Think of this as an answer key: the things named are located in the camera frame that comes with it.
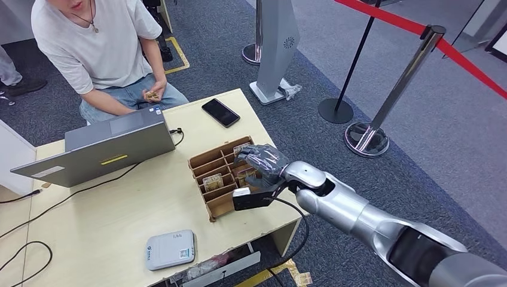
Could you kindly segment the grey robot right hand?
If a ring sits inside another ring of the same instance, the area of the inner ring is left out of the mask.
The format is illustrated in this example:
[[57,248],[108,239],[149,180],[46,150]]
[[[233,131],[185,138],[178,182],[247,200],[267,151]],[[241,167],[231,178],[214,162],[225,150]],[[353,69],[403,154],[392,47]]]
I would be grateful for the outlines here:
[[277,148],[265,145],[247,145],[236,154],[235,162],[245,161],[253,167],[260,178],[247,176],[246,182],[254,187],[269,187],[278,183],[283,169],[291,160]]

